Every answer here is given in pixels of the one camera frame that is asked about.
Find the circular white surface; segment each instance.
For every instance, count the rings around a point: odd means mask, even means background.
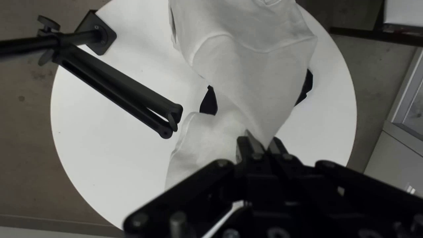
[[[318,37],[310,61],[314,87],[277,136],[305,164],[328,159],[345,165],[357,120],[351,78],[330,36],[309,13],[302,15]],[[98,16],[117,33],[102,61],[182,105],[183,116],[199,109],[207,83],[173,49],[168,0],[115,0]],[[61,68],[53,86],[51,127],[71,183],[115,226],[162,192],[178,134],[162,140]]]

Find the black mechanical part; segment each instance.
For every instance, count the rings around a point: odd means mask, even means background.
[[[49,17],[45,16],[38,16],[38,23],[42,24],[42,29],[38,29],[38,37],[46,36],[46,35],[51,35],[53,31],[54,32],[59,32],[61,31],[61,25],[55,21],[53,21]]]
[[[88,53],[70,46],[55,53],[54,62],[169,139],[177,131],[182,107],[149,90]]]
[[[95,15],[95,11],[90,11],[82,20],[75,33],[98,31],[100,33],[100,41],[87,42],[87,46],[98,56],[103,56],[108,48],[115,42],[117,35]]]
[[[131,238],[176,238],[182,233],[202,237],[231,208],[231,198],[227,197],[224,188],[228,179],[232,177],[232,169],[234,165],[230,161],[223,167],[219,161],[206,165],[183,183],[132,213],[123,224],[127,235]],[[178,220],[178,225],[176,225],[172,220],[181,213],[183,213],[182,221]],[[139,214],[148,216],[148,222],[141,228],[133,226]]]
[[[53,36],[0,41],[0,58],[2,60],[41,50],[50,50],[55,49],[58,45],[58,40]]]
[[[176,212],[186,216],[185,228],[202,237],[215,222],[195,217],[219,210],[219,216],[213,216],[217,221],[236,201],[243,201],[243,206],[223,222],[214,238],[423,237],[423,201],[417,197],[330,161],[305,167],[279,139],[264,151],[247,134],[238,138],[238,154],[235,167],[224,167],[222,160],[211,163],[129,216],[124,226],[128,237],[170,237],[169,229],[162,230]],[[213,193],[218,202],[206,202],[199,193]],[[131,221],[139,213],[157,217],[136,230]]]

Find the white fabric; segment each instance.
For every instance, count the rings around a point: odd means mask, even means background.
[[[215,90],[215,116],[193,113],[172,154],[168,187],[215,159],[235,161],[250,130],[267,146],[289,116],[316,37],[295,0],[170,0],[174,45]]]

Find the gray floor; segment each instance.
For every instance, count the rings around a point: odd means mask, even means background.
[[[13,229],[13,228],[1,228],[1,226],[0,226],[0,237],[4,237],[4,238],[105,238],[99,235],[82,235],[82,234],[71,234],[71,233]]]
[[[0,38],[34,36],[38,13],[71,32],[107,0],[0,0]],[[324,27],[370,29],[379,0],[298,0]],[[334,37],[350,69],[358,131],[350,168],[363,171],[415,48]],[[0,64],[0,225],[116,234],[67,180],[53,146],[49,107],[55,66],[38,56]]]

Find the metal bracket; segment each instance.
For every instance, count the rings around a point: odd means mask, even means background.
[[[95,11],[90,11],[86,15],[86,17],[76,28],[75,33],[90,31],[100,31],[103,35],[102,42],[87,44],[87,46],[98,56],[103,56],[117,38],[117,35],[100,17],[95,15]]]
[[[61,31],[61,25],[49,17],[38,16],[38,23],[42,24],[42,29],[38,29],[38,37],[49,36]]]

